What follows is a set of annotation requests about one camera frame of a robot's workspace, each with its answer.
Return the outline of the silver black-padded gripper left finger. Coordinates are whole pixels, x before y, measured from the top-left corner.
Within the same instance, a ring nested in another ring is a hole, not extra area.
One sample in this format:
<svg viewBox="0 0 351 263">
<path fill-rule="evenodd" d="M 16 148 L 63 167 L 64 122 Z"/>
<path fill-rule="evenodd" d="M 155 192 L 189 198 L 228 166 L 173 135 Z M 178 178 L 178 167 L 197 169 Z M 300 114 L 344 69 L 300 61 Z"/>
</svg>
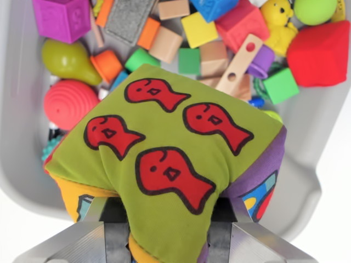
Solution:
<svg viewBox="0 0 351 263">
<path fill-rule="evenodd" d="M 93 199 L 85 218 L 19 255 L 15 262 L 131 262 L 129 224 L 119 197 Z"/>
</svg>

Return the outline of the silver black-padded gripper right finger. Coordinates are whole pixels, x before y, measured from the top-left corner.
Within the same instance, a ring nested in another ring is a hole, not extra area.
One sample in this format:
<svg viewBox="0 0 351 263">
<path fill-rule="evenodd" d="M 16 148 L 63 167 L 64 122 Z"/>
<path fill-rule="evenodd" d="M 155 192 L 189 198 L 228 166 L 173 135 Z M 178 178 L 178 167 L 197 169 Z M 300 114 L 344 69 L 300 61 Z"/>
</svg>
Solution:
<svg viewBox="0 0 351 263">
<path fill-rule="evenodd" d="M 208 262 L 317 262 L 253 222 L 244 202 L 220 197 L 208 230 Z"/>
</svg>

